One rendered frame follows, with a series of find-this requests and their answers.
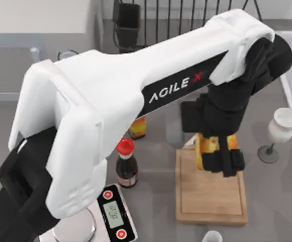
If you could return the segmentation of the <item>wooden cutting board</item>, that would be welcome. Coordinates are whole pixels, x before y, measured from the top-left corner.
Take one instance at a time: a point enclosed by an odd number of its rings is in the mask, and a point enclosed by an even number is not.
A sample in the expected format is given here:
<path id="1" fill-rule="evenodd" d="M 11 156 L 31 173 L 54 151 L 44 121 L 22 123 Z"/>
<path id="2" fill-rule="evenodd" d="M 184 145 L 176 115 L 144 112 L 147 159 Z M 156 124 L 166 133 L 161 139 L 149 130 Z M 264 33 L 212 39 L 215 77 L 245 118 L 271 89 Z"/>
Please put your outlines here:
<path id="1" fill-rule="evenodd" d="M 248 222 L 243 173 L 222 173 L 196 166 L 195 135 L 176 151 L 176 219 L 180 222 L 244 226 Z"/>

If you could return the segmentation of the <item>white wine glass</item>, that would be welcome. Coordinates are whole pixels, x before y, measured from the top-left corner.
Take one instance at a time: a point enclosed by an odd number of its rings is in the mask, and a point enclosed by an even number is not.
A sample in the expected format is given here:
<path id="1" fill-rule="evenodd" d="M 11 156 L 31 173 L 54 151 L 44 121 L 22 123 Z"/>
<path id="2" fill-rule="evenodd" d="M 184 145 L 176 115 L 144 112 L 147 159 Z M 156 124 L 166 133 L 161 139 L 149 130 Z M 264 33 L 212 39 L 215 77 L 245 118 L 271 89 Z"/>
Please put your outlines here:
<path id="1" fill-rule="evenodd" d="M 258 149 L 259 159 L 266 164 L 273 164 L 278 161 L 278 151 L 274 148 L 275 144 L 285 143 L 292 138 L 292 108 L 278 108 L 273 118 L 268 124 L 267 134 L 270 145 L 261 146 Z"/>

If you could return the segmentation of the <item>dark bottle with red cap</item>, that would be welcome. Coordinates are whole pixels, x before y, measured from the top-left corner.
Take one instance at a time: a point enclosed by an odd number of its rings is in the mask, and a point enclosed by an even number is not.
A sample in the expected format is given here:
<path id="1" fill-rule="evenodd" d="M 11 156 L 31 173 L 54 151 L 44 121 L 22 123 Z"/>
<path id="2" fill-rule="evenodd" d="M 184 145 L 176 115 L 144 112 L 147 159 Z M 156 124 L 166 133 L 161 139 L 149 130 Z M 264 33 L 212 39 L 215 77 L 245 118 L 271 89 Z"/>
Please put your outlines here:
<path id="1" fill-rule="evenodd" d="M 138 164 L 133 155 L 133 139 L 123 137 L 117 144 L 116 151 L 119 155 L 116 161 L 118 184 L 124 188 L 132 188 L 138 181 Z"/>

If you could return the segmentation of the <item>silver and black kitchen scale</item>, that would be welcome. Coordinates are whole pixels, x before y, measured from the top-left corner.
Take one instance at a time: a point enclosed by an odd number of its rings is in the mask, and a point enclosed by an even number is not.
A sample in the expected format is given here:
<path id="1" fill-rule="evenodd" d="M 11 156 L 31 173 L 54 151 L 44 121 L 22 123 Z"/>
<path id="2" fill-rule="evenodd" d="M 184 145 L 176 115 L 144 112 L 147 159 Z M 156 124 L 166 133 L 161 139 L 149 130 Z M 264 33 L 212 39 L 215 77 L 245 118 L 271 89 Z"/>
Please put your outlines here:
<path id="1" fill-rule="evenodd" d="M 61 220 L 38 242 L 137 242 L 138 235 L 117 184 L 106 186 L 88 208 Z"/>

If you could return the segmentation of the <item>black cutlery holder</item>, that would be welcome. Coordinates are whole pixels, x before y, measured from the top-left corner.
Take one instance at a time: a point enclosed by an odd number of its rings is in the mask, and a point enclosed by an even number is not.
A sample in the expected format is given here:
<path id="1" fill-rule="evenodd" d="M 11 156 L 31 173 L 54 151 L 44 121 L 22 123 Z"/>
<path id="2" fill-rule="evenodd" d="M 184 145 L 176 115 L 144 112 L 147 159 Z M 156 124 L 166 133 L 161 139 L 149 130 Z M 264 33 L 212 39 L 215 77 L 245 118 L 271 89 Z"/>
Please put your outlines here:
<path id="1" fill-rule="evenodd" d="M 119 53 L 134 52 L 140 30 L 140 5 L 114 0 L 113 41 Z"/>

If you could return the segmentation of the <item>clear drinking glass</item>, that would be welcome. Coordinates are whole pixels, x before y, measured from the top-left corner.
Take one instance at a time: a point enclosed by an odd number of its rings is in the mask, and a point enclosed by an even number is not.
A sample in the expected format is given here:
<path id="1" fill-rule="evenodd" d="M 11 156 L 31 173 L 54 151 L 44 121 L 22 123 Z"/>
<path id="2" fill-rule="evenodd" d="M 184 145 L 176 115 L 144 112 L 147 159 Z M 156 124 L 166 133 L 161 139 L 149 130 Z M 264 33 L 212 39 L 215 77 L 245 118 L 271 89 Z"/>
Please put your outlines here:
<path id="1" fill-rule="evenodd" d="M 69 57 L 72 57 L 72 56 L 75 56 L 75 55 L 78 55 L 79 53 L 75 50 L 71 50 L 71 49 L 68 49 L 68 50 L 65 50 L 65 51 L 60 51 L 58 54 L 57 54 L 57 60 L 62 60 L 62 59 L 65 59 L 65 58 L 69 58 Z"/>

